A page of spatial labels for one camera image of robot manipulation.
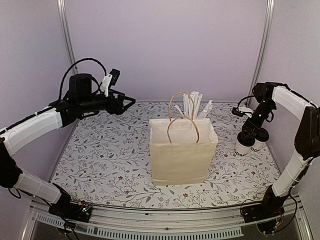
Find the white paper coffee cup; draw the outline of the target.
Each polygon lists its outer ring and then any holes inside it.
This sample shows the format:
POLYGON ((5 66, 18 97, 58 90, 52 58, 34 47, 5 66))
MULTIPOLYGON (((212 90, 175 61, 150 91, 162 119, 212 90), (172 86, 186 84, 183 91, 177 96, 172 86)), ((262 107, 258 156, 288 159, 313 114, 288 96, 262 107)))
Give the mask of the white paper coffee cup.
POLYGON ((264 142, 255 139, 254 144, 250 146, 250 151, 257 153, 261 150, 264 144, 265 144, 264 142))

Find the white paper cup corner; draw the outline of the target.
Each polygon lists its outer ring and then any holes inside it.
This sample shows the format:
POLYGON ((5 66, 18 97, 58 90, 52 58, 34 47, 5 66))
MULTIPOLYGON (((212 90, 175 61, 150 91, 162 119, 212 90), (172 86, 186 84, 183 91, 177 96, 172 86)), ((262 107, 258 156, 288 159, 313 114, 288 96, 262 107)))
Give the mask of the white paper cup corner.
POLYGON ((234 153, 237 157, 246 157, 250 151, 251 151, 251 146, 243 145, 239 141, 236 142, 234 153))

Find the cream paper bag with handles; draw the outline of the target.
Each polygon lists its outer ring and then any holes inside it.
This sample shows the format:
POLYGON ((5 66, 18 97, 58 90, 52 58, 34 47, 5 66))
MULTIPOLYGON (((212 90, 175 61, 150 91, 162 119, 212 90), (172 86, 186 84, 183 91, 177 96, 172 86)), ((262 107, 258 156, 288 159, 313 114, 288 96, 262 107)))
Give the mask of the cream paper bag with handles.
POLYGON ((149 151, 155 186, 201 184, 218 145, 209 118, 150 119, 149 151))

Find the black plastic cup lid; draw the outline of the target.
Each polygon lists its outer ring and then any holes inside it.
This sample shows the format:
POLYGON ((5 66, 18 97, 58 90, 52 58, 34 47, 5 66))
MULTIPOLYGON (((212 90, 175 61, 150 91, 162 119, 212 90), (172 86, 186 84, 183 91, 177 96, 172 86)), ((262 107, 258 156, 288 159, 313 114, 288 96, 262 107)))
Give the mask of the black plastic cup lid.
POLYGON ((260 141, 262 143, 265 143, 269 140, 270 136, 269 133, 267 131, 260 131, 256 136, 255 139, 257 141, 260 141))

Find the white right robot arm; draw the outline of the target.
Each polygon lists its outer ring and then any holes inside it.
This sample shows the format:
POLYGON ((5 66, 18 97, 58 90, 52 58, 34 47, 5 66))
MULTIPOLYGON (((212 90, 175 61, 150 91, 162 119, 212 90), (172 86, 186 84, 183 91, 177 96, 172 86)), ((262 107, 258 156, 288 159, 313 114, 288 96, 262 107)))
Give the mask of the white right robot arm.
POLYGON ((280 177, 266 189, 260 204, 244 211, 246 216, 269 218, 282 210, 292 188, 301 181, 312 161, 320 156, 320 108, 287 84, 279 82, 257 83, 251 97, 258 103, 254 110, 241 110, 239 106, 233 109, 235 115, 247 115, 236 138, 235 153, 238 156, 259 150, 267 142, 269 134, 263 123, 273 120, 278 106, 288 110, 299 122, 293 139, 293 153, 280 177))

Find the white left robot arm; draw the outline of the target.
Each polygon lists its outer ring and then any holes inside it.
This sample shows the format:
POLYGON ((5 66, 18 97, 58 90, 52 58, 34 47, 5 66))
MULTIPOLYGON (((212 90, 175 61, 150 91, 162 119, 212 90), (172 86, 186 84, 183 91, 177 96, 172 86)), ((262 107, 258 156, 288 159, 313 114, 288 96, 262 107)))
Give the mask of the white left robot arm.
POLYGON ((121 115, 136 101, 124 93, 112 89, 120 76, 120 71, 112 69, 106 73, 97 90, 92 90, 92 83, 97 80, 89 73, 78 73, 69 78, 69 86, 65 95, 50 103, 40 111, 3 128, 0 131, 0 185, 6 189, 16 189, 30 196, 47 202, 63 216, 70 217, 74 213, 71 196, 60 186, 45 181, 23 163, 19 166, 14 156, 22 157, 27 150, 28 158, 40 157, 46 163, 56 154, 40 142, 53 136, 53 132, 77 120, 82 120, 101 111, 110 115, 121 115))

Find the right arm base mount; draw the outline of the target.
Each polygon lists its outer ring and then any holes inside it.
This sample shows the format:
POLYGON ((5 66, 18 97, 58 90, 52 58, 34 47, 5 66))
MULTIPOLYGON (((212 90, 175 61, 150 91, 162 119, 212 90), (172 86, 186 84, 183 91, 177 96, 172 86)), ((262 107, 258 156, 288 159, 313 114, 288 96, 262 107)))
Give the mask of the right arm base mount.
POLYGON ((265 196, 259 204, 240 207, 240 214, 243 216, 245 223, 251 223, 273 218, 257 224, 258 230, 264 235, 274 234, 284 218, 283 204, 287 196, 273 197, 265 196))

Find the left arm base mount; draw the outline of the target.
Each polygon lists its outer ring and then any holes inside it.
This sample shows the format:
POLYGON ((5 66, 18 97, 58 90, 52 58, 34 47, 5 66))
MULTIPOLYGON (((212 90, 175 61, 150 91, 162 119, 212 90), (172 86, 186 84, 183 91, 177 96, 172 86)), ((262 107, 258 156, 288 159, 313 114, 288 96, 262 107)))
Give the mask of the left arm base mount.
POLYGON ((71 202, 71 196, 63 191, 56 203, 51 203, 48 212, 61 219, 88 223, 92 215, 92 204, 84 200, 71 202))

